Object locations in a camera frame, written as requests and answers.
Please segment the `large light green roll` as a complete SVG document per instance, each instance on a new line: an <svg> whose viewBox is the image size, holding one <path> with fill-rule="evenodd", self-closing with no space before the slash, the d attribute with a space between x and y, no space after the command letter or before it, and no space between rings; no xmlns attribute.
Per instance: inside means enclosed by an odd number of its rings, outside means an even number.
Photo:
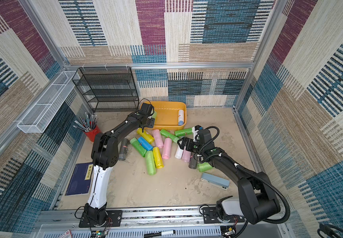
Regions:
<svg viewBox="0 0 343 238"><path fill-rule="evenodd" d="M151 115L151 118L152 118L152 119L156 119L156 117L157 117L157 112L154 111L153 114Z"/></svg>

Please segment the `white roll red label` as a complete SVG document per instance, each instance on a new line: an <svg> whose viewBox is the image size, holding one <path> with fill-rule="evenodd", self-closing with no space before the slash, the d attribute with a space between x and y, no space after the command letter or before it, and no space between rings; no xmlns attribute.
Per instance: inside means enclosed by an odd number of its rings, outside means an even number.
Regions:
<svg viewBox="0 0 343 238"><path fill-rule="evenodd" d="M179 125L179 126L182 126L182 125L184 125L184 123L185 123L185 116L184 116L184 114L185 114L185 111L184 111L184 110L179 110L179 111L178 111L178 117L177 117L177 119L178 119L178 125Z"/></svg>

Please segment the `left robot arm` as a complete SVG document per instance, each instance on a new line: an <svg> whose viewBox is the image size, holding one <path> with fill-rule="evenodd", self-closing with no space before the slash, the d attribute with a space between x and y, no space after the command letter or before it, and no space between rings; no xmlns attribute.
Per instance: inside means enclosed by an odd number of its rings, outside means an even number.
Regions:
<svg viewBox="0 0 343 238"><path fill-rule="evenodd" d="M103 227L108 224L107 190L113 167L119 160L119 142L137 129L152 128L155 119L154 107L143 105L115 128L99 133L95 136L91 158L93 160L93 182L90 197L84 205L83 213L79 218L80 228Z"/></svg>

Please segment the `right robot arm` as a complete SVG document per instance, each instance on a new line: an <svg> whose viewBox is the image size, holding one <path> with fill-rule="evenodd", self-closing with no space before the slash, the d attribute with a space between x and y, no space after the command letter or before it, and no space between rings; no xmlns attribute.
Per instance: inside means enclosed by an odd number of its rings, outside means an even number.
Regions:
<svg viewBox="0 0 343 238"><path fill-rule="evenodd" d="M238 187L242 216L251 223L261 221L282 224L289 220L291 210L284 195L271 184L264 172L249 170L231 158L224 149L215 146L220 130L215 126L199 127L193 139L183 137L177 141L180 149L196 154L199 164L208 163L220 170Z"/></svg>

